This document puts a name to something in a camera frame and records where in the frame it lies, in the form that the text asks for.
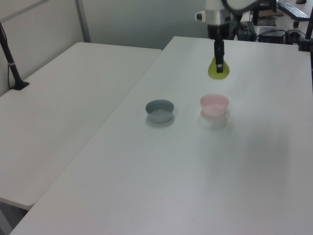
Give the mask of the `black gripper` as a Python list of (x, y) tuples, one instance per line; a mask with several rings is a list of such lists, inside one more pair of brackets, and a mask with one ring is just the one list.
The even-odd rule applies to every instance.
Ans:
[(232, 31), (230, 29), (230, 24), (220, 24), (220, 25), (207, 25), (208, 38), (215, 40), (214, 42), (214, 56), (216, 61), (216, 71), (217, 73), (222, 73), (224, 71), (224, 41), (232, 39)]

